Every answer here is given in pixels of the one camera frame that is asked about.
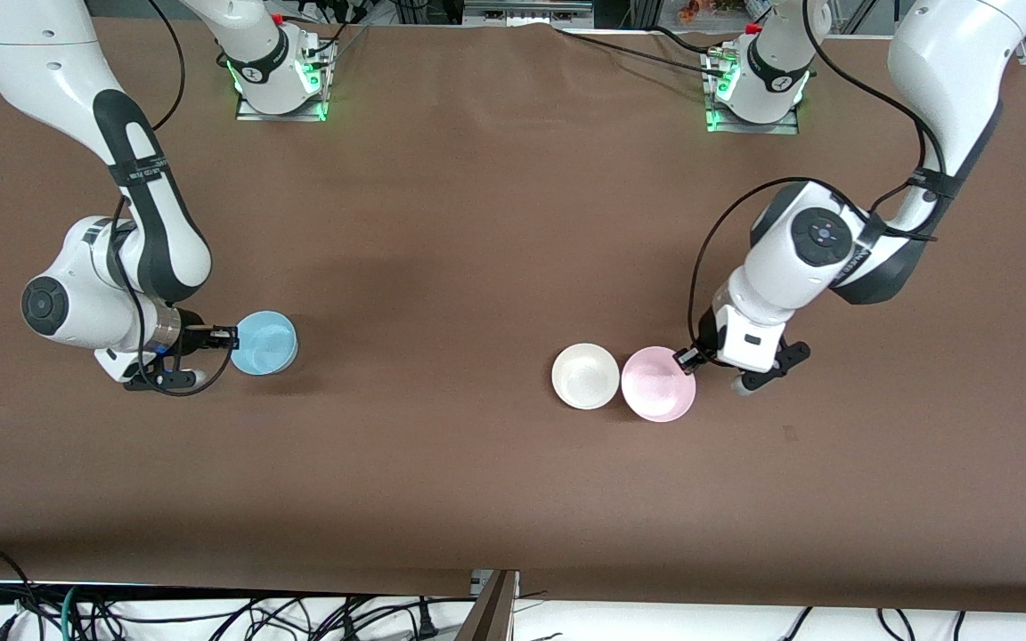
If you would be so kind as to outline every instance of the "circular button panel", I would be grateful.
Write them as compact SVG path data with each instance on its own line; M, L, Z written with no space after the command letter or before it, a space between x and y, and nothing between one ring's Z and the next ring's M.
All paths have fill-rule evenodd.
M70 312L70 296L60 281L39 276L22 292L22 316L43 336L52 336Z
M827 267L850 258L854 237L837 213L823 207L807 207L790 225L794 251L811 267Z

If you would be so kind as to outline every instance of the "white robotic arm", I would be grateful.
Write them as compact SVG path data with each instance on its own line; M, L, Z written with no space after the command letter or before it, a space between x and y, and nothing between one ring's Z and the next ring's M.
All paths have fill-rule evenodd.
M824 0L786 0L780 15L781 7L800 3L808 3L811 15ZM762 34L780 15L768 17ZM793 16L781 19L793 28ZM803 345L787 346L782 332L795 310L824 289L855 305L901 291L923 252L923 237L936 230L995 129L1002 70L1025 34L1026 0L917 1L893 40L889 70L941 153L928 143L923 167L909 178L912 187L887 226L823 184L783 188L754 222L752 250L716 292L696 345L678 354L680 366L734 365L745 370L737 391L752 393L808 356ZM782 69L805 69L810 54L791 49L797 57ZM740 84L756 86L745 80ZM786 113L783 102L776 105L778 118Z
M204 22L228 57L241 96L256 111L285 114L322 88L327 47L279 16L262 0L180 0Z
M782 0L774 5L762 31L734 41L739 56L728 84L716 94L734 114L748 122L778 122L785 117L810 80L814 45L802 24L802 4L811 32L821 42L830 32L827 0Z
M153 127L106 64L80 0L0 0L0 92L102 158L131 212L114 239L107 216L71 227L51 267L26 285L26 323L49 339L93 349L117 382L129 382L170 350L180 357L176 342L203 321L172 304L204 284L211 254ZM215 344L192 334L184 349ZM189 387L198 379L188 376Z

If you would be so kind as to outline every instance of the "blue bowl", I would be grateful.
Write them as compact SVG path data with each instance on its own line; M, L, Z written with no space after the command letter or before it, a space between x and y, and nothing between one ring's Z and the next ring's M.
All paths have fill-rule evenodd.
M276 374L295 361L295 326L278 312L248 315L236 325L236 333L240 348L232 352L232 362L240 372L253 376Z

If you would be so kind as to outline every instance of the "pink bowl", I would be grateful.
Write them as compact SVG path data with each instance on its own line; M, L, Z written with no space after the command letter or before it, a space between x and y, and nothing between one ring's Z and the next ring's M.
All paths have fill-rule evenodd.
M670 349L644 347L624 364L620 389L628 406L640 417L673 422L696 401L696 374L684 374Z

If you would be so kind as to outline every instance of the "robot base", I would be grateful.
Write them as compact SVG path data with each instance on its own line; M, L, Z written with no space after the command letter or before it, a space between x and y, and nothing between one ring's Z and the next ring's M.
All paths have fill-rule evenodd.
M718 48L712 48L712 51L717 52ZM700 53L699 62L700 66L704 69L720 70L724 73L728 73L731 65L733 65L733 62L728 57L724 57L723 54L712 56L710 53ZM725 84L729 82L728 78L714 78L710 76L702 76L702 78L704 78L704 105L707 110L708 131L782 133L787 135L798 133L797 103L793 107L790 107L790 111L786 113L785 117L782 117L781 121L772 122L768 125L757 125L757 123L746 122L742 118L737 117L731 111L729 107L723 105L723 102L719 101L719 98L716 98L716 94L720 90L725 89Z
M334 78L334 53L338 44L324 43L324 47L318 53L317 64L320 65L318 71L305 74L308 81L319 82L321 88L319 92L307 98L307 102L299 106L299 109L285 114L266 114L255 110L240 96L236 103L236 120L244 121L281 121L281 122L324 122L327 120L327 107L330 106L330 84Z

